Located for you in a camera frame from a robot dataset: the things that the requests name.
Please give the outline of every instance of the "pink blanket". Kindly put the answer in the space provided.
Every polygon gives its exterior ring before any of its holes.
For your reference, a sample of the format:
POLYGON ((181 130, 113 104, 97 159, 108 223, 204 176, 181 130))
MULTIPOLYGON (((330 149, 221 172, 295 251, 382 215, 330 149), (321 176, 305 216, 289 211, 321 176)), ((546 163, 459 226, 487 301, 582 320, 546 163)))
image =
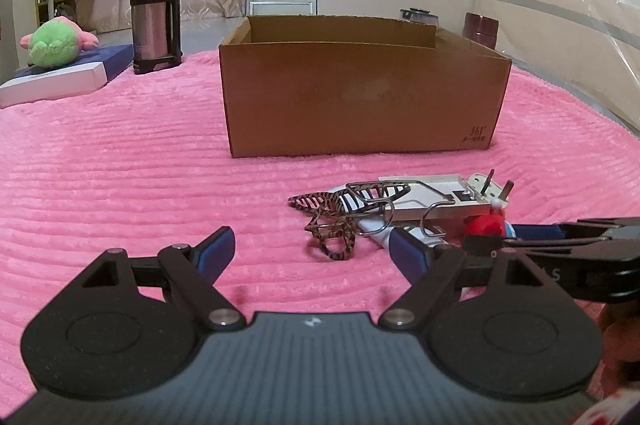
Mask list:
POLYGON ((408 286, 388 254, 362 238, 351 261, 326 260, 288 196, 495 168, 498 182, 515 182, 513 222, 640 215, 640 142, 515 68, 487 151, 232 160, 217 52, 152 75, 127 70, 91 95, 9 108, 0 124, 0 415, 33 390, 18 350, 25 324, 111 246, 150 255, 230 225, 236 258, 216 286, 247 316, 377 317, 408 286))

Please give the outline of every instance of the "green plush toy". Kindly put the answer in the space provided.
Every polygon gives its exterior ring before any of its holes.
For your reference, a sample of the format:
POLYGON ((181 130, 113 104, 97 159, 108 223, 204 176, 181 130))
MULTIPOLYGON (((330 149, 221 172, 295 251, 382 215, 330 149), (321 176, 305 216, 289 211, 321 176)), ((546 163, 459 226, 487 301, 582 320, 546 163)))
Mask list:
POLYGON ((98 38, 66 17, 48 20, 31 35, 20 40, 29 50, 29 59, 41 68, 59 68, 73 62, 82 50, 98 47, 98 38))

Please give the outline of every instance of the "metal screw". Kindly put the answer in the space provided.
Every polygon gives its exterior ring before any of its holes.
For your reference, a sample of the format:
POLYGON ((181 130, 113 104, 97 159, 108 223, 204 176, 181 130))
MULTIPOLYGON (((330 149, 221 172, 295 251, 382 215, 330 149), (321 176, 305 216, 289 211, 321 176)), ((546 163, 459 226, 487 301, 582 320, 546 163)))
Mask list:
POLYGON ((220 308, 209 313, 209 320, 218 326, 230 326, 240 320, 240 313, 229 308, 220 308))
POLYGON ((396 308, 385 311, 384 319, 391 325, 404 326, 412 323, 415 320, 415 315, 412 311, 396 308))

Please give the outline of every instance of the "stainless steel thermos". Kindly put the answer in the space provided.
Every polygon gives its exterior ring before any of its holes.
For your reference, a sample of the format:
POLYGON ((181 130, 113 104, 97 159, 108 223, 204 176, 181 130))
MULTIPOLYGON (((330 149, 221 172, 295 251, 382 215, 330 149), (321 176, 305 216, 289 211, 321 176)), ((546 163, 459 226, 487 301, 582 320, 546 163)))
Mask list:
POLYGON ((180 65, 180 0, 129 0, 133 69, 149 73, 180 65))

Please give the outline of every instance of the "black thermos handle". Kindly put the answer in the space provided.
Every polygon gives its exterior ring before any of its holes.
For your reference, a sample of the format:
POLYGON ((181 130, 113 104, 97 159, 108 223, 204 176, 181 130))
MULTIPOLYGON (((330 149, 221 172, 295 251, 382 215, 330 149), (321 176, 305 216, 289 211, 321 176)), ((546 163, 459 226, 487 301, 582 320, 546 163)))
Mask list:
POLYGON ((180 48, 180 0, 169 0, 166 10, 166 44, 169 53, 176 58, 176 64, 182 60, 180 48))

